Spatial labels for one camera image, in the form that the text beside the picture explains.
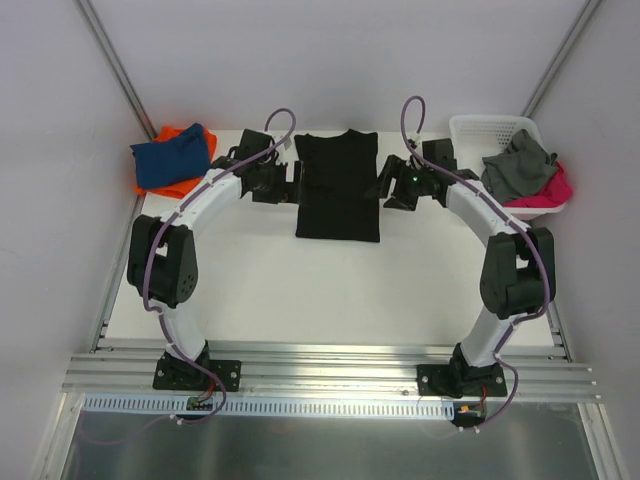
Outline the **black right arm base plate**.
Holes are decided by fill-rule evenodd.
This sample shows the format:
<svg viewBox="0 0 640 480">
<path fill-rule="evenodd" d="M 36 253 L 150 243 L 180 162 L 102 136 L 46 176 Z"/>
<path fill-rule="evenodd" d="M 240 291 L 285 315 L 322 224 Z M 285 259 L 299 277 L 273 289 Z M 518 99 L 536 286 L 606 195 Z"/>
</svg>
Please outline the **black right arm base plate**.
<svg viewBox="0 0 640 480">
<path fill-rule="evenodd" d="M 507 387 L 504 371 L 494 363 L 485 367 L 450 364 L 419 364 L 416 381 L 421 396 L 461 399 L 466 396 L 504 398 Z"/>
</svg>

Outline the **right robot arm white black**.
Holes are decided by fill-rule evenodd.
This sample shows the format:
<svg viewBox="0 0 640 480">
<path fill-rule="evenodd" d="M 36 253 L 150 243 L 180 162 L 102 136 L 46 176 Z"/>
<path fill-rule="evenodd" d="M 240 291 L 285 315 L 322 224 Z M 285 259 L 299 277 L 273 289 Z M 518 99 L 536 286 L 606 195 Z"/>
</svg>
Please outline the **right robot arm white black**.
<svg viewBox="0 0 640 480">
<path fill-rule="evenodd" d="M 471 229 L 485 255 L 482 310 L 447 363 L 418 366 L 418 389 L 455 399 L 504 397 L 501 351 L 521 324 L 546 312 L 555 295 L 554 239 L 548 229 L 509 214 L 472 170 L 458 168 L 451 140 L 425 141 L 422 148 L 434 154 L 432 161 L 388 156 L 370 196 L 404 211 L 415 210 L 421 197 L 432 198 Z"/>
</svg>

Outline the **black t shirt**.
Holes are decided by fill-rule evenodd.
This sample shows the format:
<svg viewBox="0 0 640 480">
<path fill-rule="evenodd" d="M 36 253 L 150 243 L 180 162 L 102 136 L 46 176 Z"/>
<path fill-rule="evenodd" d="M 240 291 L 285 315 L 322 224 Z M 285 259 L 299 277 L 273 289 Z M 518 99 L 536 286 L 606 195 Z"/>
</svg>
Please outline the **black t shirt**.
<svg viewBox="0 0 640 480">
<path fill-rule="evenodd" d="M 380 241 L 378 134 L 353 129 L 294 137 L 302 166 L 295 235 L 318 240 Z"/>
</svg>

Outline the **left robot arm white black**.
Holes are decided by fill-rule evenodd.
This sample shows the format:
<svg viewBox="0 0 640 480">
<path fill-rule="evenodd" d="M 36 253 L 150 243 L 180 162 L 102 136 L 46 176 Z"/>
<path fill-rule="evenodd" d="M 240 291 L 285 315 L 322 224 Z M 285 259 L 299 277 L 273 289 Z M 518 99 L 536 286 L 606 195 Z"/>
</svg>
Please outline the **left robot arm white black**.
<svg viewBox="0 0 640 480">
<path fill-rule="evenodd" d="M 291 136 L 244 130 L 238 145 L 218 157 L 194 190 L 159 216 L 141 214 L 130 239 L 127 281 L 144 309 L 156 314 L 166 341 L 157 362 L 156 390 L 197 390 L 223 382 L 208 342 L 188 305 L 199 279 L 197 237 L 246 194 L 270 203 L 289 200 L 287 166 L 279 157 Z"/>
</svg>

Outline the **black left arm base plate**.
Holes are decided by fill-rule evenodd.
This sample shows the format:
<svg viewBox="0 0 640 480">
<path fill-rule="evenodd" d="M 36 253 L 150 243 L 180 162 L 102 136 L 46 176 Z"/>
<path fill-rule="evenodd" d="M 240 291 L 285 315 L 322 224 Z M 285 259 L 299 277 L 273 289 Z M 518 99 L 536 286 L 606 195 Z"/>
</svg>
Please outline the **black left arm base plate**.
<svg viewBox="0 0 640 480">
<path fill-rule="evenodd" d="M 205 358 L 198 361 L 214 373 L 227 392 L 237 392 L 240 386 L 242 362 L 239 360 L 215 360 Z M 192 365 L 171 355 L 162 356 L 157 364 L 152 388 L 158 391 L 206 391 L 211 377 Z"/>
</svg>

